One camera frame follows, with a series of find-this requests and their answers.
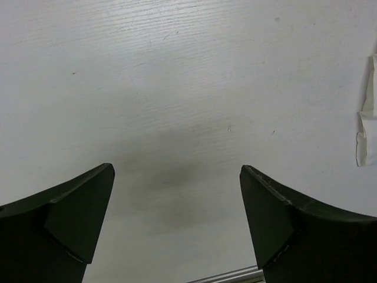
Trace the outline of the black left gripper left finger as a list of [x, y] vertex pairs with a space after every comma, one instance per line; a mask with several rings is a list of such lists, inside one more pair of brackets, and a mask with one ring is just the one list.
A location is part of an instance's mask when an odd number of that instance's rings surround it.
[[115, 179], [103, 163], [1, 206], [1, 282], [82, 282]]

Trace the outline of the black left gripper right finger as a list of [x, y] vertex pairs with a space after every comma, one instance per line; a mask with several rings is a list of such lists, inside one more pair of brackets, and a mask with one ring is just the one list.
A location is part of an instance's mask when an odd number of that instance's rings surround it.
[[375, 282], [376, 218], [304, 195], [244, 165], [240, 187], [267, 282]]

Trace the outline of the white pleated skirt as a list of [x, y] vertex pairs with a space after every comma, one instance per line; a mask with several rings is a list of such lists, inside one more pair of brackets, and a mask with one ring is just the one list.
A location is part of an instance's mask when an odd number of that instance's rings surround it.
[[376, 164], [376, 54], [369, 73], [365, 102], [358, 113], [361, 130], [356, 135], [356, 162], [359, 167]]

